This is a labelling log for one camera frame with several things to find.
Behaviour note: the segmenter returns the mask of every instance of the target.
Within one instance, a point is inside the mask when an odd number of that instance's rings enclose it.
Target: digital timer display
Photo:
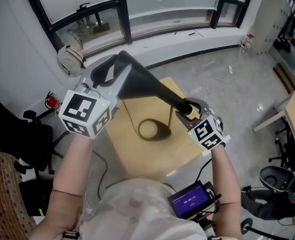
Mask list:
[[[207,194],[201,186],[197,186],[184,195],[172,201],[174,209],[179,216],[189,212],[192,209],[202,205],[209,200]]]

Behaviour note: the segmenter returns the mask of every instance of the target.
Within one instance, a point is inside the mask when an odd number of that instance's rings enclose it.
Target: red fire extinguisher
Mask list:
[[[60,109],[62,106],[62,104],[60,102],[58,102],[56,98],[54,98],[53,92],[51,93],[50,91],[48,92],[48,94],[45,98],[44,104],[49,110],[53,109],[57,113],[60,112]]]

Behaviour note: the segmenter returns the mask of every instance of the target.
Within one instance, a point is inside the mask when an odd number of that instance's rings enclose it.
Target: black cable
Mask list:
[[[170,128],[170,126],[171,126],[172,115],[173,115],[173,107],[171,106],[171,108],[169,109],[169,116],[168,116],[168,123],[167,123],[168,128]]]
[[[141,139],[147,141],[148,138],[144,138],[144,137],[142,136],[142,134],[140,134],[140,126],[141,126],[141,124],[144,123],[144,122],[146,122],[146,121],[152,121],[152,122],[153,122],[153,121],[158,121],[158,120],[151,119],[151,118],[144,119],[143,121],[141,121],[141,122],[138,124],[138,129],[136,129],[136,127],[135,127],[135,125],[134,125],[134,123],[133,123],[132,117],[131,117],[131,115],[130,115],[130,112],[129,112],[129,110],[128,110],[128,107],[127,107],[125,101],[124,101],[124,100],[122,100],[122,101],[123,101],[124,107],[125,107],[125,109],[126,109],[126,112],[127,112],[127,114],[128,114],[128,117],[129,117],[129,119],[130,119],[130,121],[131,121],[131,123],[132,123],[133,129],[134,129],[134,131],[136,132],[137,136],[139,136]],[[168,123],[167,123],[167,127],[168,127],[169,129],[170,129],[171,122],[172,122],[172,115],[173,115],[173,107],[171,106],[171,107],[170,107],[170,111],[169,111],[169,116],[168,116]],[[161,140],[165,140],[165,139],[167,139],[169,136],[166,136],[165,138],[161,138],[161,139],[153,139],[153,140],[154,140],[154,141],[161,141]]]
[[[47,105],[47,100],[44,101],[44,105],[45,105],[45,107],[46,107],[48,110],[53,110],[53,111],[54,111],[54,109],[52,109],[51,107],[49,107],[49,106]]]
[[[131,118],[130,112],[129,112],[128,108],[127,108],[127,105],[126,105],[126,103],[124,102],[124,100],[122,100],[122,101],[123,101],[124,107],[125,107],[125,109],[126,109],[126,111],[127,111],[128,117],[129,117],[129,119],[131,120],[131,123],[132,123],[133,129],[134,129],[134,131],[136,132],[137,136],[140,137],[140,135],[139,135],[139,133],[138,133],[136,127],[134,126],[134,123],[133,123],[133,121],[132,121],[132,118]]]
[[[201,213],[210,213],[210,214],[214,214],[215,211],[209,211],[214,205],[215,205],[215,203],[212,204],[212,205],[211,205],[209,208],[207,208],[206,210],[202,210]]]
[[[199,177],[200,177],[200,175],[201,175],[201,172],[203,171],[203,169],[204,169],[204,168],[205,168],[205,167],[206,167],[211,161],[212,161],[212,158],[210,158],[210,160],[207,161],[207,162],[205,163],[205,165],[202,166],[202,168],[199,170],[199,173],[198,173],[198,176],[197,176],[195,182],[197,182],[197,181],[199,180]]]
[[[279,220],[277,220],[277,222],[278,222],[281,226],[292,226],[292,225],[293,225],[293,223],[292,223],[292,224],[282,224]]]
[[[265,186],[254,186],[254,187],[251,187],[251,189],[266,189]]]
[[[108,162],[102,157],[100,156],[97,152],[95,152],[94,150],[92,151],[95,155],[97,155],[101,160],[104,161],[105,163],[105,171],[102,174],[101,179],[99,180],[98,186],[97,186],[97,197],[99,200],[101,200],[101,196],[100,196],[100,188],[101,188],[101,183],[103,181],[104,176],[106,175],[106,173],[108,172],[109,166],[108,166]]]

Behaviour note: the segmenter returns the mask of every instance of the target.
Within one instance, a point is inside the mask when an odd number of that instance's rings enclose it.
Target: forearm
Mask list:
[[[82,197],[87,187],[92,139],[75,135],[54,178],[53,191]]]
[[[212,169],[214,192],[222,195],[219,210],[213,215],[215,233],[220,237],[241,240],[241,191],[234,168],[222,145],[212,150]]]
[[[212,149],[214,192],[221,194],[220,204],[241,204],[241,191],[237,175],[222,145]]]
[[[55,175],[45,219],[30,240],[52,240],[75,228],[82,214],[91,155],[92,140],[75,135]]]

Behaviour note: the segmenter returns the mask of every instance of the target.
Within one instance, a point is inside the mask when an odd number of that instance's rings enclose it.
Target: electronic device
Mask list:
[[[204,230],[212,226],[212,222],[206,217],[209,215],[208,209],[218,200],[221,194],[215,195],[210,182],[203,185],[200,180],[181,191],[167,198],[175,215],[178,218],[191,220],[198,223]]]
[[[59,118],[68,131],[95,139],[117,112],[119,100],[153,96],[176,109],[175,114],[186,126],[188,136],[204,150],[222,143],[222,119],[205,101],[181,98],[124,50],[86,67],[74,90],[67,91]],[[198,109],[199,118],[187,117],[193,107]]]

